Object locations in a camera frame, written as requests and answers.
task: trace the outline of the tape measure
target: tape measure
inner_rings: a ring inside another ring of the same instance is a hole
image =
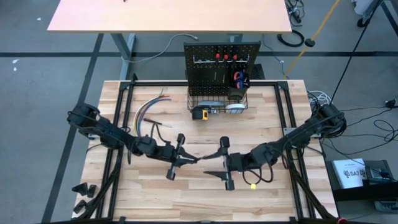
[[[204,110],[201,108],[192,109],[192,120],[202,120],[207,121],[209,119],[208,110]]]

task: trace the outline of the black pegboard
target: black pegboard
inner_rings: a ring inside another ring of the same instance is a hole
[[[232,73],[236,69],[245,69],[246,73],[251,74],[260,46],[260,42],[184,43],[189,94],[191,96],[227,95],[232,83]],[[220,54],[218,66],[215,63],[216,54]],[[228,55],[228,61],[237,55],[236,67],[233,67],[231,62],[226,65],[220,62],[224,60],[224,55]]]

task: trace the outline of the wooden tabletop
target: wooden tabletop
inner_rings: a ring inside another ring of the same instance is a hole
[[[106,81],[99,100],[98,108],[101,115],[111,121],[119,85],[120,81]],[[211,114],[209,121],[191,119],[191,114],[187,110],[186,86],[135,86],[129,116],[131,128],[138,107],[158,96],[162,88],[163,93],[170,95],[172,101],[157,103],[148,110],[146,117],[173,127],[161,126],[160,132],[162,137],[171,141],[174,146],[178,133],[184,133],[185,150],[197,157],[214,153],[222,136],[229,137],[230,153],[247,153],[258,144],[276,141],[282,137],[275,91],[272,86],[252,86],[248,90],[249,108],[243,114]],[[311,114],[304,82],[291,80],[289,89],[297,125],[301,125]],[[127,93],[124,95],[119,126],[124,116]],[[289,123],[285,103],[284,111]],[[141,132],[149,134],[150,124],[142,123]],[[157,134],[154,137],[158,144],[162,143]],[[99,143],[91,141],[90,146]],[[312,139],[310,146],[320,150],[316,139]],[[107,149],[102,146],[88,152],[81,177],[81,183],[87,182],[89,185],[98,186],[96,194],[101,185],[106,152]],[[126,154],[125,151],[115,219],[125,216],[128,220],[140,221],[286,221],[289,217],[296,216],[289,172],[283,168],[280,159],[273,166],[275,177],[272,183],[261,182],[256,190],[251,190],[243,181],[241,174],[233,172],[236,190],[225,191],[224,183],[220,179],[203,173],[206,170],[222,171],[221,158],[185,165],[177,169],[175,180],[170,181],[165,177],[170,168],[169,163],[148,159],[145,156],[133,156],[132,164],[128,165]],[[323,157],[307,149],[304,158],[310,188],[326,209],[331,214],[337,215]],[[262,168],[263,178],[268,179],[268,166]],[[251,174],[247,174],[246,177],[249,182],[257,180]],[[106,196],[104,212],[108,211],[110,192],[109,190]],[[306,208],[303,192],[301,195],[303,208]],[[76,203],[81,199],[89,201],[89,198],[78,195]],[[308,215],[307,209],[304,210],[304,214]]]
[[[62,32],[291,32],[284,0],[61,0]]]

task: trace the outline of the black wire basket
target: black wire basket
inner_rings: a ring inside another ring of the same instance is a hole
[[[248,109],[248,96],[245,92],[242,100],[229,100],[228,96],[196,96],[190,95],[190,90],[188,88],[188,99],[187,99],[187,107],[189,111],[192,111],[195,107],[201,107],[208,109],[209,113],[232,113],[232,114],[241,114],[244,110]],[[201,103],[204,101],[217,101],[219,103],[223,103],[223,106],[203,106]],[[228,105],[232,104],[242,104],[244,108],[233,108],[227,109]]]

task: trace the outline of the chair wheel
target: chair wheel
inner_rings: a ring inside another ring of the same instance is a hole
[[[360,18],[360,19],[358,20],[358,22],[356,23],[356,25],[357,25],[358,27],[366,27],[368,24],[369,24],[369,20],[367,20],[365,23],[363,23],[363,18]]]

